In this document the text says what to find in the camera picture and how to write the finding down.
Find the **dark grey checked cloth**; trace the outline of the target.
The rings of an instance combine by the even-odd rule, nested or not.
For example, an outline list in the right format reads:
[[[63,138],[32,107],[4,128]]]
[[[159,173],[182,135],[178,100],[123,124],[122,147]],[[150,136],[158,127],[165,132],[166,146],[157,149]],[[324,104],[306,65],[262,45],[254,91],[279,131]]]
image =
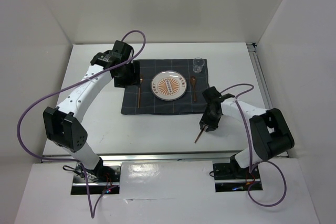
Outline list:
[[[206,101],[202,92],[209,88],[207,60],[201,73],[193,72],[193,59],[142,59],[140,62],[140,74],[143,75],[141,85],[141,104],[137,108],[138,88],[128,86],[124,90],[121,114],[123,115],[179,115],[179,114],[202,114],[206,108]],[[151,91],[150,84],[153,77],[161,71],[173,70],[182,74],[187,81],[186,93],[175,101],[163,101],[155,97]],[[193,101],[193,89],[190,77],[195,76],[197,80],[196,95],[197,102]]]

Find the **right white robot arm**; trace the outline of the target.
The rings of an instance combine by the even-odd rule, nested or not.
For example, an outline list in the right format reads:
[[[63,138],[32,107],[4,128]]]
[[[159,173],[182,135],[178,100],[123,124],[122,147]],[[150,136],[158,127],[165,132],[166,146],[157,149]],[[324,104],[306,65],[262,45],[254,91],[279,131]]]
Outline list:
[[[245,128],[248,147],[230,157],[229,163],[216,165],[217,179],[241,179],[252,173],[252,167],[292,149],[293,136],[282,112],[273,108],[262,109],[240,101],[239,94],[221,94],[215,87],[203,91],[205,111],[199,122],[201,132],[218,129],[221,117],[228,116],[240,121]]]

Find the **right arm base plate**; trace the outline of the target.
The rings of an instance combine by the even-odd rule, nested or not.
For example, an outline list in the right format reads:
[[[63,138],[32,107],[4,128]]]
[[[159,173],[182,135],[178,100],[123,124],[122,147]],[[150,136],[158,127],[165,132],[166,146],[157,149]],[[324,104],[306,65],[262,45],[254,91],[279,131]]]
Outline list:
[[[231,163],[215,163],[209,175],[214,179],[217,193],[247,191],[250,185],[250,190],[263,190],[258,167],[250,173],[248,168]]]

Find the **copper knife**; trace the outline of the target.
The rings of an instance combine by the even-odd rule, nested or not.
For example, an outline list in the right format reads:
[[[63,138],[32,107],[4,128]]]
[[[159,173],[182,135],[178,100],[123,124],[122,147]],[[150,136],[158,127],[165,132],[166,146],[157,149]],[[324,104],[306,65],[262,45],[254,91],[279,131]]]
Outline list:
[[[197,135],[197,137],[196,137],[196,139],[195,139],[195,141],[194,141],[195,144],[196,144],[197,141],[200,139],[200,137],[201,137],[203,131],[204,131],[204,127],[200,130],[199,134]]]

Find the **brown wooden spoon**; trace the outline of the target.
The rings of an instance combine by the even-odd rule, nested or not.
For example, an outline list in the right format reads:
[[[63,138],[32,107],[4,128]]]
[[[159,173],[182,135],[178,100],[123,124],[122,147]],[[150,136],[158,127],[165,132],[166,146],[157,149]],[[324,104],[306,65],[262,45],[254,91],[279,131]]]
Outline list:
[[[196,84],[197,84],[197,80],[195,76],[191,76],[190,77],[190,83],[193,89],[193,101],[196,103],[197,102],[197,95],[196,95]]]

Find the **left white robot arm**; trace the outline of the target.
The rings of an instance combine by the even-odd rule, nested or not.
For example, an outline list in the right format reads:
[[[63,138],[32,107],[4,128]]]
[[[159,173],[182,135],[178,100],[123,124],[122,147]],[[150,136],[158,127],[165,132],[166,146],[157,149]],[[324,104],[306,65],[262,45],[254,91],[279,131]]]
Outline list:
[[[131,62],[134,49],[123,41],[115,41],[113,48],[97,53],[83,77],[84,83],[55,108],[43,112],[46,135],[49,140],[81,161],[85,176],[91,181],[107,181],[114,171],[103,165],[103,160],[89,146],[88,133],[81,122],[100,91],[114,81],[117,88],[140,83],[140,64]]]

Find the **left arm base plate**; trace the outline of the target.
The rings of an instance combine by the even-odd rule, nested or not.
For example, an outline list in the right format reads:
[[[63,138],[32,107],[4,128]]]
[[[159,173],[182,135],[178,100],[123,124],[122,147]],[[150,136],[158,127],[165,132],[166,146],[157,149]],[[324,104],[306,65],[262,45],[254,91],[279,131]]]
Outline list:
[[[88,186],[91,195],[100,195],[107,190],[106,195],[117,195],[120,193],[121,163],[110,163],[107,165],[112,171],[102,175],[102,178],[87,173]],[[86,195],[86,181],[82,168],[79,164],[75,167],[63,166],[63,170],[73,172],[71,195]]]

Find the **copper fork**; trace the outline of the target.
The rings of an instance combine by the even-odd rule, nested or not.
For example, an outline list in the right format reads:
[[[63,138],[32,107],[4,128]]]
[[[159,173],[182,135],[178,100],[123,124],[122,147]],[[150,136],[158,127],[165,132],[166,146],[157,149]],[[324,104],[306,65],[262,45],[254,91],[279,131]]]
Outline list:
[[[140,108],[140,104],[141,104],[141,85],[143,82],[143,75],[140,75],[140,82],[139,82],[139,86],[138,86],[138,103],[137,103],[137,108]]]

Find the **small clear glass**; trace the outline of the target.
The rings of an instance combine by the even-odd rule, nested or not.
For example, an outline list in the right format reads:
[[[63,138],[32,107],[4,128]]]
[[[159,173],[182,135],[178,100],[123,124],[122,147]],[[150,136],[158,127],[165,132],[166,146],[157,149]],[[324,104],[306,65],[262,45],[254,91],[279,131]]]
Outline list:
[[[193,59],[193,72],[201,73],[204,67],[205,61],[203,58],[197,57]]]

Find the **patterned ceramic plate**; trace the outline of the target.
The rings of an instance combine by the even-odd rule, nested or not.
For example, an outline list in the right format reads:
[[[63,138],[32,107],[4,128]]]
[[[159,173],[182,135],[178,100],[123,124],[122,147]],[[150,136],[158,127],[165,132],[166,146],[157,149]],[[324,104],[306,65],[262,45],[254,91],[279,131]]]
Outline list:
[[[156,74],[150,84],[155,97],[163,101],[174,101],[187,91],[186,78],[176,71],[161,71]]]

